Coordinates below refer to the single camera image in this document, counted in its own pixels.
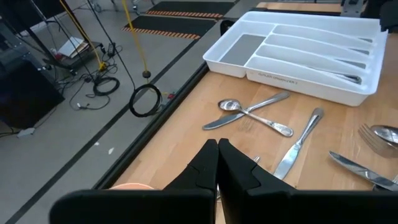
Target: butter knife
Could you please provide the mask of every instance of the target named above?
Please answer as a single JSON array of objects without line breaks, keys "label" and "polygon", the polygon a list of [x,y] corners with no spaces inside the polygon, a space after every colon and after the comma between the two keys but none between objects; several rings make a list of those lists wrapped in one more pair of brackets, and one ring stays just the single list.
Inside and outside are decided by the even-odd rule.
[{"label": "butter knife", "polygon": [[368,181],[380,186],[384,187],[387,190],[391,191],[398,191],[398,185],[394,183],[393,181],[380,176],[379,174],[369,170],[366,167],[363,167],[354,161],[351,161],[342,155],[339,155],[337,153],[329,151],[329,155],[333,160],[335,160],[337,163],[342,165],[343,167],[349,169],[350,171],[354,172],[357,175],[360,175],[361,177],[367,179]]},{"label": "butter knife", "polygon": [[[288,98],[289,96],[290,96],[289,92],[283,91],[282,93],[278,93],[278,94],[276,94],[276,95],[264,100],[261,103],[258,103],[258,104],[255,104],[253,106],[250,106],[250,107],[246,108],[245,110],[248,111],[248,112],[251,112],[251,111],[253,111],[255,109],[258,109],[258,108],[261,108],[263,106],[270,105],[271,103],[276,103],[278,101],[284,100],[284,99]],[[212,129],[215,129],[215,128],[219,128],[219,127],[221,127],[223,125],[226,125],[226,124],[229,124],[229,123],[231,123],[233,121],[236,121],[237,119],[239,119],[239,118],[241,118],[243,116],[244,116],[244,113],[236,113],[236,114],[227,115],[227,116],[224,116],[224,117],[222,117],[222,118],[220,118],[220,119],[218,119],[216,121],[213,121],[211,123],[208,123],[208,124],[204,125],[202,127],[202,129],[203,130],[212,130]]]},{"label": "butter knife", "polygon": [[286,152],[282,161],[276,167],[274,172],[274,176],[283,180],[287,173],[289,172],[290,168],[292,168],[294,162],[296,161],[297,155],[300,152],[301,147],[303,146],[304,140],[310,134],[310,132],[314,129],[317,125],[319,120],[323,117],[323,109],[322,108],[315,108],[312,112],[310,120],[308,121],[306,127],[304,128],[303,133],[298,138],[298,140],[294,143],[294,145]]}]

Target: white box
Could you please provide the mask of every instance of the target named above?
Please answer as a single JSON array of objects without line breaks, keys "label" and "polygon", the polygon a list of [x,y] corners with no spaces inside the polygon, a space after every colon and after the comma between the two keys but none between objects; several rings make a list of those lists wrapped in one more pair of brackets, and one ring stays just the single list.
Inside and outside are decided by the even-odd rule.
[{"label": "white box", "polygon": [[[244,35],[265,39],[244,65],[224,62]],[[378,19],[247,12],[203,59],[213,72],[358,106],[377,90],[386,40]]]}]

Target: black and orange striped tape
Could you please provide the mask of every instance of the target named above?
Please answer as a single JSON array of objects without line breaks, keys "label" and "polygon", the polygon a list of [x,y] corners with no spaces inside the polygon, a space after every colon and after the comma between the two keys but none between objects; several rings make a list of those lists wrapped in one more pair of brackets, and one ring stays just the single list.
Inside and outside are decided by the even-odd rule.
[{"label": "black and orange striped tape", "polygon": [[223,15],[218,13],[202,13],[202,12],[170,12],[170,11],[147,11],[146,14],[161,15],[161,16],[192,16],[204,18],[221,18]]},{"label": "black and orange striped tape", "polygon": [[[130,32],[131,29],[129,27],[123,27],[123,31],[128,31]],[[167,31],[161,31],[161,30],[149,30],[149,29],[137,29],[134,28],[135,32],[143,33],[143,34],[155,34],[155,35],[165,35],[168,37],[178,37],[178,38],[186,38],[186,39],[199,39],[200,36],[196,34],[183,34],[183,33],[178,33],[178,32],[167,32]]]}]

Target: floor mat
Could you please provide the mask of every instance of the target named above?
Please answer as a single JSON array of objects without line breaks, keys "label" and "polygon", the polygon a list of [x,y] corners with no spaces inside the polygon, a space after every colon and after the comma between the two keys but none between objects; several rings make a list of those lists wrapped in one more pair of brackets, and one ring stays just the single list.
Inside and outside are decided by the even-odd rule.
[{"label": "floor mat", "polygon": [[220,19],[233,6],[233,2],[165,1],[156,4],[154,7],[149,9],[146,14]]},{"label": "floor mat", "polygon": [[[186,39],[199,39],[215,24],[213,20],[155,16],[139,16],[132,21],[136,32]],[[130,32],[129,24],[122,30]]]}]

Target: gray floor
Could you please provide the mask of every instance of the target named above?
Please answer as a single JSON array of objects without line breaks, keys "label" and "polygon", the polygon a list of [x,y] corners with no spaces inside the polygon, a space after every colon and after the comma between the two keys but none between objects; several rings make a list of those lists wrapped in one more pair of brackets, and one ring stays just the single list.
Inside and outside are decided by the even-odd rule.
[{"label": "gray floor", "polygon": [[[241,0],[227,13],[227,17],[239,17],[257,3],[265,0]],[[84,1],[69,0],[72,8],[77,8]],[[110,0],[98,0],[103,9],[113,9]],[[139,3],[139,10],[146,11],[151,7],[149,1]],[[109,41],[90,11],[75,10],[88,35],[98,42],[108,45]],[[123,12],[103,11],[99,14],[105,28],[114,41],[123,46],[121,56],[136,83],[145,83],[141,76],[142,62],[133,44],[131,34],[120,29],[127,23]],[[79,37],[78,31],[67,16],[61,21],[70,32]],[[56,44],[59,46],[66,37],[58,32],[56,26],[50,27]],[[52,46],[51,36],[47,29],[38,32],[38,36]],[[203,63],[202,55],[219,38],[219,25],[215,25],[197,44],[192,47],[157,83],[161,91],[177,91],[190,75]],[[178,55],[192,40],[178,39],[160,35],[139,34],[145,51],[149,70],[153,76],[159,73],[173,58]],[[113,75],[121,81],[120,88],[110,95],[110,104],[99,111],[74,111],[68,100],[80,84],[65,93],[65,100],[46,122],[36,130],[34,135],[18,139],[9,136],[0,139],[0,223],[4,223],[20,209],[43,185],[57,173],[129,100],[132,83],[123,66],[116,58],[119,71]],[[96,60],[88,63],[91,71],[96,70]],[[84,85],[76,96],[73,105],[80,103],[100,106],[104,98],[90,100],[84,97],[91,93],[91,84]],[[146,111],[155,100],[155,95],[147,92],[136,103],[138,111]],[[121,119],[95,144],[55,185],[18,221],[18,223],[47,223],[48,212],[54,201],[68,192],[78,189],[89,189],[110,168],[115,160],[135,140],[152,118],[137,118],[130,112]],[[0,133],[7,131],[0,124]]]}]

